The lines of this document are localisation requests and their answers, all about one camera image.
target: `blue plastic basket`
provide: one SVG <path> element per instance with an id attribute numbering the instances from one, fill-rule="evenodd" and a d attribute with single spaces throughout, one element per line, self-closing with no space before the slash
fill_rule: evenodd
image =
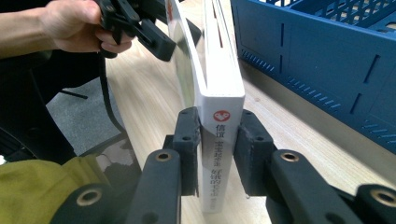
<path id="1" fill-rule="evenodd" d="M 231 0 L 238 56 L 396 154 L 396 0 Z"/>

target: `light wood surface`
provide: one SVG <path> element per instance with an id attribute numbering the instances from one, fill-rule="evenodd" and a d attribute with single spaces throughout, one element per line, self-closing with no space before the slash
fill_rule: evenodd
<path id="1" fill-rule="evenodd" d="M 201 0 L 182 2 L 199 27 Z M 228 0 L 223 10 L 233 33 Z M 163 24 L 158 24 L 166 32 Z M 172 63 L 153 57 L 137 41 L 107 60 L 107 76 L 141 166 L 173 134 L 183 109 Z M 303 153 L 329 184 L 354 194 L 358 185 L 377 183 L 396 189 L 396 156 L 317 109 L 271 78 L 240 61 L 246 89 L 245 109 L 256 114 L 278 148 Z M 203 214 L 196 197 L 182 198 L 182 223 L 270 223 L 264 197 L 245 194 L 233 163 L 223 211 Z"/>

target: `white book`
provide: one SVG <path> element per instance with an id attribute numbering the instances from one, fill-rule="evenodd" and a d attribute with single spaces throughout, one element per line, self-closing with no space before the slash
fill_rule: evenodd
<path id="1" fill-rule="evenodd" d="M 177 43 L 177 68 L 184 106 L 196 106 L 201 121 L 199 190 L 203 212 L 220 212 L 233 148 L 241 121 L 245 90 L 233 42 L 219 0 L 204 0 L 205 55 L 200 57 L 175 0 L 165 1 L 169 35 Z"/>

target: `yellow-green fabric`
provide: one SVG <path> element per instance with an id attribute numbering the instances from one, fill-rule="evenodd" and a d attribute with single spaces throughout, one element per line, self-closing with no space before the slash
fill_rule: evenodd
<path id="1" fill-rule="evenodd" d="M 108 183 L 95 156 L 64 165 L 18 161 L 0 166 L 0 223 L 50 223 L 69 194 L 91 183 Z"/>

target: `circular red logo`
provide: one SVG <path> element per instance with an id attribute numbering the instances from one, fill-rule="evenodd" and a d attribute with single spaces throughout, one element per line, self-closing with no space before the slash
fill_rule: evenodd
<path id="1" fill-rule="evenodd" d="M 230 118 L 230 113 L 227 110 L 219 110 L 213 115 L 213 118 L 219 122 L 224 122 Z"/>

